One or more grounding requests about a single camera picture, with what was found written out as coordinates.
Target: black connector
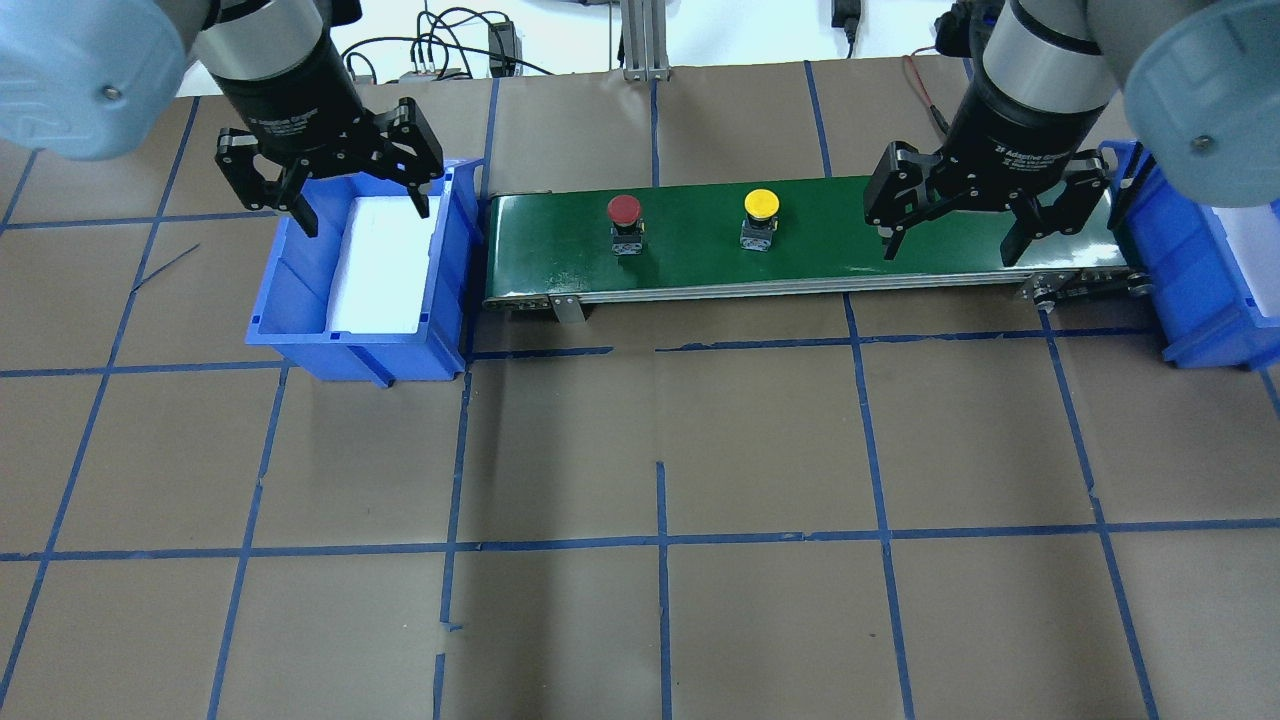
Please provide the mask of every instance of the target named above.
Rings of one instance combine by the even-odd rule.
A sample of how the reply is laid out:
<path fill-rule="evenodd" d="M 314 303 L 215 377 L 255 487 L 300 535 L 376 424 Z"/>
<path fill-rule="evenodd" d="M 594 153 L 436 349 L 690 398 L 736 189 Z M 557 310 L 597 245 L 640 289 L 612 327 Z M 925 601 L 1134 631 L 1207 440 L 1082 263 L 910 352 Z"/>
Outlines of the black connector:
<path fill-rule="evenodd" d="M 858 41 L 858 24 L 863 19 L 863 0 L 831 0 L 831 27 L 845 28 L 849 40 L 849 55 L 854 56 L 854 42 Z"/>
<path fill-rule="evenodd" d="M 489 53 L 495 56 L 489 58 L 490 77 L 511 77 L 516 74 L 520 65 L 516 60 L 520 56 L 520 37 L 516 35 L 516 23 L 502 20 L 489 24 Z"/>

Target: blue bin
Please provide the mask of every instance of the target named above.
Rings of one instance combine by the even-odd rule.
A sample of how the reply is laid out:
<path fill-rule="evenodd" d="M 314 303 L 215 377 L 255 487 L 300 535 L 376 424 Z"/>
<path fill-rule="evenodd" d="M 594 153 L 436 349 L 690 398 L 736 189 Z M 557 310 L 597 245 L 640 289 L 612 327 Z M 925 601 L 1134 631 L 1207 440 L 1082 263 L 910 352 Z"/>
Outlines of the blue bin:
<path fill-rule="evenodd" d="M 1116 151 L 1121 168 L 1135 147 L 1133 142 L 1103 146 Z M 1139 160 L 1147 155 L 1144 150 Z M 1120 176 L 1112 181 L 1112 196 Z M 1280 215 L 1280 201 L 1271 209 Z M 1157 167 L 1124 225 L 1151 274 L 1156 314 L 1170 343 L 1165 360 L 1179 368 L 1247 365 L 1253 370 L 1280 360 L 1280 318 L 1258 310 L 1211 208 L 1183 197 Z"/>
<path fill-rule="evenodd" d="M 417 331 L 404 334 L 328 332 L 329 291 L 347 215 L 357 197 L 403 196 L 404 188 L 365 174 L 311 181 L 303 195 L 320 219 L 310 238 L 283 218 L 268 259 L 244 342 L 266 345 L 321 380 L 448 380 L 463 368 L 458 351 L 462 293 L 472 249 L 483 242 L 475 172 L 481 160 L 449 160 L 431 183 L 439 196 L 426 291 Z"/>

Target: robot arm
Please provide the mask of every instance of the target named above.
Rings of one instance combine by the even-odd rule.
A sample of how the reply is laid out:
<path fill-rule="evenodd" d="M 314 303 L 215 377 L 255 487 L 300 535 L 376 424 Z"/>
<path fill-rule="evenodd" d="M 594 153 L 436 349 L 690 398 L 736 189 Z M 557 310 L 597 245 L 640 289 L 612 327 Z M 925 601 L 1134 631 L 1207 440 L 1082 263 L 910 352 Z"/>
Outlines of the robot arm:
<path fill-rule="evenodd" d="M 364 172 L 403 184 L 426 217 L 439 141 L 412 99 L 366 110 L 329 38 L 360 14 L 358 0 L 0 0 L 0 136 L 72 159 L 127 152 L 195 53 L 248 127 L 216 149 L 244 208 L 291 213 L 314 237 L 306 181 Z"/>
<path fill-rule="evenodd" d="M 1277 0 L 1007 0 L 986 49 L 973 49 L 973 82 L 942 147 L 890 143 L 865 220 L 892 259 L 915 224 L 1011 210 L 1006 265 L 1037 238 L 1079 232 L 1107 184 L 1101 155 L 1080 143 L 1117 79 L 1130 124 L 1184 195 L 1270 202 L 1280 196 L 1276 27 Z"/>

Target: white wall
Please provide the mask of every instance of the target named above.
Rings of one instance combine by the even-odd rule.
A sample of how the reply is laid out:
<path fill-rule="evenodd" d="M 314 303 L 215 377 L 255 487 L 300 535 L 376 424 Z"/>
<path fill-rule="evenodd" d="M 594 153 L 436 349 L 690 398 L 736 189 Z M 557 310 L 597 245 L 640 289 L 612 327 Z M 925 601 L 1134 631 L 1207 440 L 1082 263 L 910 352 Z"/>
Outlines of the white wall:
<path fill-rule="evenodd" d="M 415 0 L 364 0 L 358 23 L 334 28 L 338 50 L 366 37 L 413 35 L 421 10 Z M 454 3 L 429 0 L 433 12 Z M 855 58 L 901 55 L 933 42 L 933 19 L 950 0 L 864 0 Z M 503 10 L 516 22 L 524 58 L 553 73 L 590 73 L 616 67 L 618 9 L 582 6 L 570 0 L 477 0 L 475 10 Z M 672 65 L 749 65 L 844 58 L 844 31 L 831 26 L 831 0 L 667 0 L 667 54 Z M 479 22 L 457 28 L 463 45 L 488 49 Z M 380 82 L 411 70 L 408 42 L 381 42 L 361 49 L 378 68 Z M 477 76 L 486 74 L 485 58 L 471 55 Z M 187 73 L 180 95 L 216 94 L 200 65 Z"/>

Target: red push button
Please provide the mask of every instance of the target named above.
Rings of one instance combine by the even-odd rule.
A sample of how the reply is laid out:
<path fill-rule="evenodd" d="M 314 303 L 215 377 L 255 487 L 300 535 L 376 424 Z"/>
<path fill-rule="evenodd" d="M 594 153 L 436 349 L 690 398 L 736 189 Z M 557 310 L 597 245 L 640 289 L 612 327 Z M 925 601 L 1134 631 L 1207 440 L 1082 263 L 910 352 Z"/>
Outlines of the red push button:
<path fill-rule="evenodd" d="M 634 225 L 640 222 L 640 201 L 631 195 L 618 195 L 609 200 L 609 220 L 616 225 Z"/>

